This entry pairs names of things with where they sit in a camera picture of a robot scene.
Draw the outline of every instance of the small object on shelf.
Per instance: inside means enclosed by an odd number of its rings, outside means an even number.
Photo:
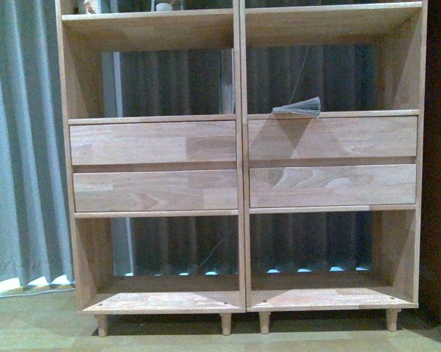
[[[184,0],[151,0],[152,12],[184,10]]]
[[[320,97],[272,108],[272,113],[305,115],[318,119],[319,114],[321,113]]]
[[[100,0],[85,0],[84,7],[85,7],[85,13],[88,14],[101,13]]]
[[[170,4],[167,4],[166,2],[161,2],[160,4],[156,5],[156,11],[172,11],[173,6]]]

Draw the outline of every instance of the open shelf compartment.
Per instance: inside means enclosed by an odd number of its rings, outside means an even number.
[[[146,264],[143,255],[148,255],[147,248],[142,248],[138,244],[137,237],[139,231],[144,230],[143,236],[154,236],[155,234],[148,233],[151,228],[152,232],[156,231],[157,227],[151,223],[148,224],[141,221],[133,223],[132,246],[134,257],[140,257],[141,263]],[[223,219],[213,220],[212,218],[203,219],[204,227],[200,229],[206,230],[206,222],[214,221],[212,224],[217,224]],[[224,230],[228,230],[236,226],[235,221],[226,223]],[[177,228],[171,225],[168,229]],[[238,231],[231,231],[231,238],[238,237]],[[179,234],[171,234],[174,236],[172,240],[165,243],[168,246],[170,241],[179,241]],[[220,232],[212,234],[210,242],[216,241]],[[76,285],[77,285],[77,303],[79,312],[83,314],[92,315],[119,315],[119,314],[194,314],[194,313],[234,313],[244,312],[244,283],[243,275],[235,274],[242,273],[242,268],[222,269],[218,274],[208,272],[208,275],[203,274],[203,270],[208,270],[205,260],[199,264],[198,260],[193,263],[198,265],[195,272],[198,274],[183,274],[175,275],[173,273],[166,275],[150,275],[144,274],[140,268],[134,264],[134,276],[116,276],[114,273],[113,262],[113,245],[112,239],[115,234],[112,233],[111,219],[76,219],[76,232],[73,238],[74,260],[77,267],[76,271]],[[196,251],[200,251],[199,246],[207,246],[206,239],[203,238],[203,244],[196,242]],[[238,246],[241,244],[240,240],[236,239],[228,246]],[[205,247],[202,253],[210,251],[210,247]],[[168,253],[170,248],[164,248],[163,251]],[[158,252],[150,253],[150,255],[160,255]],[[212,252],[209,253],[208,260],[211,260]]]
[[[371,264],[364,269],[253,272],[248,311],[417,308],[416,221],[415,210],[372,212]]]
[[[100,51],[233,47],[232,9],[63,15],[62,24]]]
[[[248,118],[296,118],[270,111],[302,65],[292,102],[318,95],[328,117],[418,112],[422,15],[420,1],[246,9]]]

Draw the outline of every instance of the top shelf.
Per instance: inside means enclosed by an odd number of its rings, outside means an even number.
[[[420,12],[421,1],[246,9],[248,46],[364,43]]]
[[[63,15],[62,25],[100,51],[233,47],[233,9]]]

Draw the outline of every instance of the floor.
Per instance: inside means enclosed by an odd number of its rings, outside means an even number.
[[[276,313],[271,334],[258,316],[234,315],[233,334],[220,334],[218,315],[112,317],[110,336],[96,336],[95,319],[76,314],[74,292],[0,300],[0,351],[441,351],[441,326],[414,311],[398,331],[384,329],[383,311]]]

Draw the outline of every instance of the dark wooden wall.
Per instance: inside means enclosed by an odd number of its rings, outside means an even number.
[[[441,321],[441,0],[429,0],[420,307]]]

